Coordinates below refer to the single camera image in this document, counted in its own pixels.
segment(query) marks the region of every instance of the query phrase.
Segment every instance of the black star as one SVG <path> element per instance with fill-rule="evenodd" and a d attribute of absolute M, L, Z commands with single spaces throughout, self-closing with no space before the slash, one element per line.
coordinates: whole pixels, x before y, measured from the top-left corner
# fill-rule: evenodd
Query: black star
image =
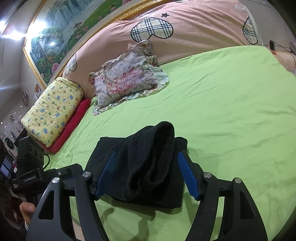
<path fill-rule="evenodd" d="M 166 13 L 162 13 L 162 15 L 161 15 L 161 17 L 165 17 L 165 18 L 166 18 L 167 16 L 169 16 L 167 12 L 166 12 Z"/>

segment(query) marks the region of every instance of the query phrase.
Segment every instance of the metal screw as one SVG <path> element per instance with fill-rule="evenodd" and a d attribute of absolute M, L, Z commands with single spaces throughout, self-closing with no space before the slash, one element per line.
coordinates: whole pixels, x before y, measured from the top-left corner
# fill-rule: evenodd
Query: metal screw
<path fill-rule="evenodd" d="M 204 177 L 205 178 L 211 178 L 212 177 L 212 174 L 210 172 L 205 172 L 204 173 Z"/>
<path fill-rule="evenodd" d="M 52 179 L 52 182 L 53 182 L 53 183 L 58 183 L 58 182 L 59 182 L 59 178 L 58 178 L 58 177 L 54 177 L 54 178 Z"/>
<path fill-rule="evenodd" d="M 84 172 L 84 173 L 82 174 L 83 177 L 89 177 L 90 175 L 91 175 L 90 172 Z"/>
<path fill-rule="evenodd" d="M 234 179 L 234 181 L 235 181 L 236 183 L 238 183 L 238 184 L 242 183 L 242 180 L 241 180 L 239 177 L 236 177 L 236 178 Z"/>

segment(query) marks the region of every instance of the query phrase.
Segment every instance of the green bed sheet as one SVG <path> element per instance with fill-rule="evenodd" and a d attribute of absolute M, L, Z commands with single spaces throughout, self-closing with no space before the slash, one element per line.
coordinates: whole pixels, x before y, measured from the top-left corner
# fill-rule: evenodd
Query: green bed sheet
<path fill-rule="evenodd" d="M 100 137 L 126 137 L 169 121 L 188 140 L 189 156 L 217 178 L 240 177 L 262 216 L 268 239 L 296 205 L 296 78 L 264 47 L 230 47 L 162 66 L 170 82 L 157 94 L 126 101 L 98 116 L 90 106 L 48 168 L 85 167 Z M 185 240 L 198 202 L 184 191 L 179 209 L 96 202 L 110 240 Z M 75 199 L 73 219 L 79 222 Z M 221 224 L 223 199 L 212 239 Z"/>

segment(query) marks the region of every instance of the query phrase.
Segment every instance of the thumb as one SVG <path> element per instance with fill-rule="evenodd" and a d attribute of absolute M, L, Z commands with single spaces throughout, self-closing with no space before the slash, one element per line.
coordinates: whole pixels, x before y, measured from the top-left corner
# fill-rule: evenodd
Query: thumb
<path fill-rule="evenodd" d="M 36 206 L 33 203 L 22 202 L 20 205 L 20 211 L 25 222 L 29 225 L 31 223 L 30 213 L 33 213 L 36 209 Z"/>

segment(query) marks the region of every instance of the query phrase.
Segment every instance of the blue gripper pad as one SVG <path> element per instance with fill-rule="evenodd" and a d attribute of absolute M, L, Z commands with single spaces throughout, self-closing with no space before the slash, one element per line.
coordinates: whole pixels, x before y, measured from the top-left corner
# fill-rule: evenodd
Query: blue gripper pad
<path fill-rule="evenodd" d="M 104 167 L 100 177 L 98 178 L 97 190 L 95 192 L 95 196 L 97 197 L 97 199 L 99 199 L 106 193 L 106 190 L 111 183 L 113 173 L 116 169 L 116 164 L 117 154 L 114 151 L 110 156 L 108 162 L 106 163 L 106 166 Z"/>
<path fill-rule="evenodd" d="M 189 194 L 193 196 L 195 200 L 197 200 L 200 195 L 198 191 L 198 181 L 196 180 L 182 152 L 178 153 L 178 165 L 188 188 Z"/>

